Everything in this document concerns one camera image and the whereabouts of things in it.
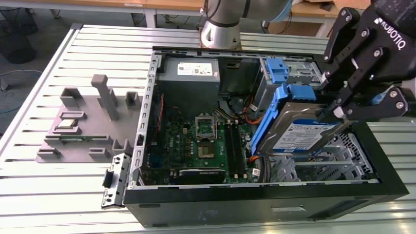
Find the aluminum table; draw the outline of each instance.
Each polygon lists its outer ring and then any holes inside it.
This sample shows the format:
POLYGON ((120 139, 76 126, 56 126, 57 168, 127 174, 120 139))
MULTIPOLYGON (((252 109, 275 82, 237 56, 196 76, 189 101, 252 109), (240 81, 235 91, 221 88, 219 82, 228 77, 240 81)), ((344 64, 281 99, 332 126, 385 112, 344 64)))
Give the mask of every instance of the aluminum table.
MULTIPOLYGON (((241 44, 243 50, 323 54, 327 40, 243 33, 241 44)), ((36 152, 64 87, 97 95, 91 77, 107 74, 116 94, 144 93, 152 46, 199 47, 199 33, 93 25, 69 31, 0 141, 0 233, 413 233, 416 124, 407 120, 369 126, 411 194, 336 220, 145 229, 127 209, 101 210, 109 163, 39 164, 36 152)))

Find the wooden desk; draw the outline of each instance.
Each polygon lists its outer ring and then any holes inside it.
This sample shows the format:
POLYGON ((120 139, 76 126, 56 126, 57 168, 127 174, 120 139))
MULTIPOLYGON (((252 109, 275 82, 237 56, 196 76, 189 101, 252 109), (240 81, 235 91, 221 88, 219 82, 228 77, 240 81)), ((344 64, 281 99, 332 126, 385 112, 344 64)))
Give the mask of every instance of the wooden desk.
POLYGON ((333 6, 331 11, 325 11, 320 9, 320 3, 304 1, 292 6, 292 14, 299 17, 336 18, 339 9, 333 6))
MULTIPOLYGON (((156 15, 200 16, 204 0, 3 0, 3 6, 60 10, 125 12, 145 14, 147 25, 156 28, 156 15)), ((323 26, 316 34, 325 37, 332 29, 339 10, 331 12, 320 4, 303 2, 292 7, 292 21, 315 22, 323 26)))
POLYGON ((292 21, 305 23, 320 23, 316 37, 325 38, 332 30, 339 16, 339 9, 333 6, 331 11, 320 9, 320 3, 301 2, 292 6, 292 21))
POLYGON ((148 0, 147 8, 200 11, 204 0, 148 0))
POLYGON ((71 4, 85 6, 145 7, 147 0, 17 0, 15 2, 28 2, 28 4, 55 4, 56 6, 71 4))

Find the power supply label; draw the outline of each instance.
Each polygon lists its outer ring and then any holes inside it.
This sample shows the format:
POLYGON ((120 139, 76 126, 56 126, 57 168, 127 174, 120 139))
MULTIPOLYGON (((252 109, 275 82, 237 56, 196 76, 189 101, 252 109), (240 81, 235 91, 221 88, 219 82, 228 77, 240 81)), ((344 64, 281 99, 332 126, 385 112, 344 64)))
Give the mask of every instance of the power supply label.
POLYGON ((295 120, 273 146, 277 153, 303 153, 321 139, 321 133, 337 123, 320 123, 313 119, 295 120))
POLYGON ((180 76, 213 76, 211 63, 181 62, 177 64, 180 76))

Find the floor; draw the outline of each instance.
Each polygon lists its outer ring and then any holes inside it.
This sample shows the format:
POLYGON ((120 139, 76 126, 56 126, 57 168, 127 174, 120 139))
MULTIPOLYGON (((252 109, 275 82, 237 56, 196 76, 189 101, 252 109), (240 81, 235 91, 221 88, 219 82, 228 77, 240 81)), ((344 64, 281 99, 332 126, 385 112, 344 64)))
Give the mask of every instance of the floor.
MULTIPOLYGON (((39 31, 28 36, 32 47, 37 51, 36 59, 25 64, 11 64, 0 56, 0 74, 20 70, 32 69, 43 71, 53 56, 53 53, 64 39, 72 23, 84 23, 95 25, 111 26, 133 26, 132 15, 128 13, 108 13, 108 12, 87 12, 69 11, 60 12, 61 18, 53 19, 48 9, 36 9, 33 18, 39 27, 39 31)), ((133 19, 136 25, 145 27, 145 20, 141 14, 135 14, 133 19)), ((200 22, 203 26, 205 17, 172 16, 169 23, 163 15, 157 16, 157 26, 160 28, 180 28, 196 29, 196 24, 200 22)), ((263 33, 259 20, 241 19, 241 32, 263 33)), ((16 109, 23 104, 27 95, 39 79, 36 72, 16 72, 1 76, 1 79, 9 84, 7 92, 0 92, 0 136, 15 117, 16 109)))

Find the red cable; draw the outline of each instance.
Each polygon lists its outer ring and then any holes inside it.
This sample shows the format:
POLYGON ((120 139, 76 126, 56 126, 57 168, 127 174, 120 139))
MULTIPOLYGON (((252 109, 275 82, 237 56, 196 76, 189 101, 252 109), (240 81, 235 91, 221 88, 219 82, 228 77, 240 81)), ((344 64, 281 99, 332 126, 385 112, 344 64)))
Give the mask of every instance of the red cable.
POLYGON ((257 118, 257 119, 255 119, 255 120, 251 120, 251 119, 248 118, 248 116, 247 116, 247 111, 248 111, 249 105, 253 104, 253 99, 255 99, 255 97, 252 96, 252 99, 251 99, 251 101, 249 101, 249 104, 248 104, 248 106, 247 106, 245 109, 244 109, 244 119, 245 119, 245 121, 247 121, 249 124, 259 124, 259 123, 261 123, 261 120, 263 120, 263 117, 264 117, 264 116, 261 116, 260 118, 257 118))
POLYGON ((160 127, 160 124, 161 124, 161 114, 163 114, 163 107, 164 107, 164 94, 161 94, 160 99, 161 99, 161 108, 160 108, 160 114, 159 114, 159 120, 157 120, 157 127, 156 127, 156 131, 155 131, 155 135, 153 135, 152 141, 149 142, 147 147, 149 147, 149 145, 152 144, 152 142, 156 139, 157 132, 159 132, 159 127, 160 127))

